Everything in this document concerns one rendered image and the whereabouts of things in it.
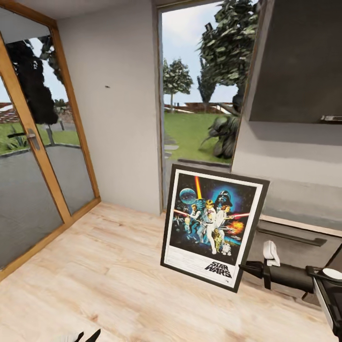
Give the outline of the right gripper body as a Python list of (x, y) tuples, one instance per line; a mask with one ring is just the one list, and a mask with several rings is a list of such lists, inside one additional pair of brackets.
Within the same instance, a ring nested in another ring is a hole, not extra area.
[(267, 259), (264, 257), (264, 285), (266, 289), (271, 289), (271, 282), (295, 288), (294, 268), (291, 265), (280, 263), (280, 266), (267, 265)]

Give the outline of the poster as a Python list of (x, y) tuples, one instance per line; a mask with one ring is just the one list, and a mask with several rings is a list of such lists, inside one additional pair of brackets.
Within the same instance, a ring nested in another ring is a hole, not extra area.
[(269, 184), (172, 164), (160, 265), (238, 293)]

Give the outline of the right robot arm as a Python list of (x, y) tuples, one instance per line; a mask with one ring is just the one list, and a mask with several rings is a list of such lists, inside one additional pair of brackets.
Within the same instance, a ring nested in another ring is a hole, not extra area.
[(335, 336), (342, 342), (342, 273), (331, 268), (306, 266), (295, 267), (281, 263), (276, 246), (271, 240), (264, 241), (264, 263), (247, 261), (238, 265), (240, 269), (264, 278), (266, 289), (271, 289), (271, 282), (296, 288), (318, 296), (322, 311)]

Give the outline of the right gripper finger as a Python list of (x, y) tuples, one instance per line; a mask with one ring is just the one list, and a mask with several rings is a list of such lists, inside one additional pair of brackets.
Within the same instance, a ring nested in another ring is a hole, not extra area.
[(249, 260), (249, 261), (246, 262), (246, 265), (251, 266), (251, 267), (260, 267), (261, 268), (262, 264), (264, 264), (264, 263), (261, 262), (261, 261), (251, 261), (251, 260)]
[(263, 276), (263, 271), (264, 271), (264, 264), (261, 265), (261, 268), (260, 267), (251, 267), (251, 266), (248, 266), (248, 265), (238, 265), (240, 269), (256, 276), (256, 277), (259, 277), (260, 279), (264, 278)]

